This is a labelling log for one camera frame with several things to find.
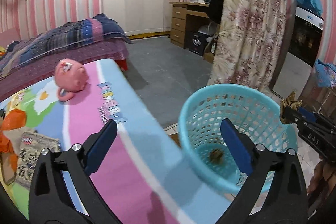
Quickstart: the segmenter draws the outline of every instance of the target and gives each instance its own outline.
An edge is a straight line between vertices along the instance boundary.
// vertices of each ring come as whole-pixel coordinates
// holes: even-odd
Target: floral curtain
[[[224,0],[208,85],[234,83],[263,90],[278,60],[286,0]]]

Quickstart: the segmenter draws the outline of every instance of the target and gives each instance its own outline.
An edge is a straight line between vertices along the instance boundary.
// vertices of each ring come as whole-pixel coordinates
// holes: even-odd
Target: turquoise laundry basket
[[[179,138],[194,172],[219,193],[237,194],[247,176],[241,173],[221,137],[221,122],[229,118],[239,132],[271,151],[297,151],[294,128],[279,120],[279,105],[263,93],[234,84],[206,86],[184,103],[179,121]],[[209,161],[213,149],[224,151],[222,163]],[[269,172],[262,192],[273,178]]]

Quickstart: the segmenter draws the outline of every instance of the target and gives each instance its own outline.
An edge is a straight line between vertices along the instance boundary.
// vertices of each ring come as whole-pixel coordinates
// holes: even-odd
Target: orange plastic bag
[[[11,153],[10,164],[14,171],[17,167],[17,155],[14,153],[14,149],[10,140],[2,133],[2,130],[13,130],[24,127],[27,122],[27,115],[24,111],[17,108],[11,110],[3,120],[0,127],[0,152]]]

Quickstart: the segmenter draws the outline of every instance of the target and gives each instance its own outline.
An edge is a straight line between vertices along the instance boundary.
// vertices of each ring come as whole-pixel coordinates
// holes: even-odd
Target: metal screw
[[[72,150],[78,151],[82,146],[79,143],[76,143],[72,146]]]
[[[293,148],[288,149],[288,153],[292,156],[294,156],[296,154],[296,152]]]
[[[263,146],[263,145],[260,144],[260,143],[258,143],[258,144],[256,145],[256,148],[257,148],[257,150],[259,150],[259,151],[264,151],[264,150],[265,150],[265,146]]]
[[[41,151],[41,154],[46,155],[48,152],[49,152],[48,148],[43,148],[42,151]]]

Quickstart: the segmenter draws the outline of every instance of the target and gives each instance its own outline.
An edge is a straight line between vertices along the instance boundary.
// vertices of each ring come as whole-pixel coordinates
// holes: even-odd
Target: pink plush toy
[[[74,92],[85,88],[89,79],[84,66],[71,59],[59,61],[55,69],[55,82],[58,85],[57,97],[60,101],[67,101],[73,98]]]

